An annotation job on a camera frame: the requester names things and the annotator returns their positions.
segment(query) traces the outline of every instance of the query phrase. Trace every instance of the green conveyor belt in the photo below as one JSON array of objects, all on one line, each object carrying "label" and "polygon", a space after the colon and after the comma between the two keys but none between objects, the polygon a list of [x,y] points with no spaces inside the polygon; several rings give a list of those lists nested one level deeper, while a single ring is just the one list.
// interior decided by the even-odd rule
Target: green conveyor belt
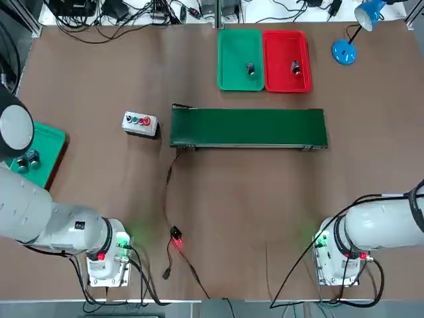
[{"label": "green conveyor belt", "polygon": [[322,109],[172,109],[170,145],[212,148],[326,148]]}]

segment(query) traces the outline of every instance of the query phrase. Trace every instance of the teal tray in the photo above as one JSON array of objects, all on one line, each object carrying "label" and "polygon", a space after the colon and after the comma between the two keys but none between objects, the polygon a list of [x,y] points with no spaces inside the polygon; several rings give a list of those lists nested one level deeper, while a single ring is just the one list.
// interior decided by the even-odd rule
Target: teal tray
[{"label": "teal tray", "polygon": [[[65,145],[65,132],[34,122],[34,140],[30,149],[37,150],[40,154],[40,168],[38,170],[28,167],[28,172],[21,174],[26,179],[34,182],[39,187],[48,188],[58,163],[61,159],[62,149]],[[12,171],[18,173],[16,159],[8,162]]]},{"label": "teal tray", "polygon": [[[247,74],[247,64],[254,75]],[[218,87],[225,91],[262,91],[264,60],[259,30],[221,30],[218,34]]]}]

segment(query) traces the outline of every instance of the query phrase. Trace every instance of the tabletop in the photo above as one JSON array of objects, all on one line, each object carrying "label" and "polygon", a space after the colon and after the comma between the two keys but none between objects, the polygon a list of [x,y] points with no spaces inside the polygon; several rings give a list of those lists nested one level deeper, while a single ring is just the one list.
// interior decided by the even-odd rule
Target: tabletop
[{"label": "tabletop", "polygon": [[[172,103],[204,108],[322,108],[329,148],[202,149],[181,155],[166,200],[184,235],[184,252],[211,297],[269,299],[326,216],[365,193],[399,193],[422,178],[423,60],[403,22],[355,39],[357,61],[337,64],[332,43],[347,24],[237,25],[297,29],[308,41],[308,94],[220,91],[217,32],[208,25],[148,26],[89,45],[46,27],[32,45],[19,98],[35,121],[66,132],[69,146],[50,189],[55,201],[88,205],[120,219],[145,252],[161,299],[203,299],[187,264],[172,250],[162,212]],[[95,32],[84,32],[98,40]],[[125,111],[154,115],[160,140],[128,136]],[[0,299],[83,299],[72,265],[0,239]],[[386,299],[420,299],[423,248],[373,253],[386,273]],[[139,278],[110,297],[139,299]],[[351,299],[372,299],[365,276]],[[325,297],[334,291],[325,289]],[[103,290],[96,290],[101,297]],[[318,299],[308,254],[280,299]]]}]

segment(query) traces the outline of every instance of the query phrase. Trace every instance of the white robotic arm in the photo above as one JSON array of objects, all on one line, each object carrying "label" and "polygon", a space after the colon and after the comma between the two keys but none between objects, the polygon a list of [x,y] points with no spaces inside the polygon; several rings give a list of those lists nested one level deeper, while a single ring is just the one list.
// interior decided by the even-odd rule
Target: white robotic arm
[{"label": "white robotic arm", "polygon": [[[0,86],[0,160],[23,155],[34,126],[24,105]],[[81,205],[52,201],[50,194],[0,165],[0,237],[20,244],[66,250],[87,257],[93,286],[127,286],[130,237],[116,219]]]},{"label": "white robotic arm", "polygon": [[331,224],[332,218],[325,219],[313,248],[319,284],[351,286],[370,250],[424,244],[423,184],[406,194],[359,203]]}]

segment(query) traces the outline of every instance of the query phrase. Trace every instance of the desk lamp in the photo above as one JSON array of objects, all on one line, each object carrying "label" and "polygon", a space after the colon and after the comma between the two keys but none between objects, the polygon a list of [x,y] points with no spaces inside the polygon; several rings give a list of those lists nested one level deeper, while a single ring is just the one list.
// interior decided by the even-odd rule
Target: desk lamp
[{"label": "desk lamp", "polygon": [[382,0],[371,0],[361,3],[355,9],[355,17],[359,27],[350,40],[340,39],[333,43],[333,58],[342,65],[350,65],[356,60],[356,48],[352,43],[359,31],[364,28],[373,31],[380,17],[381,9],[386,5]]}]

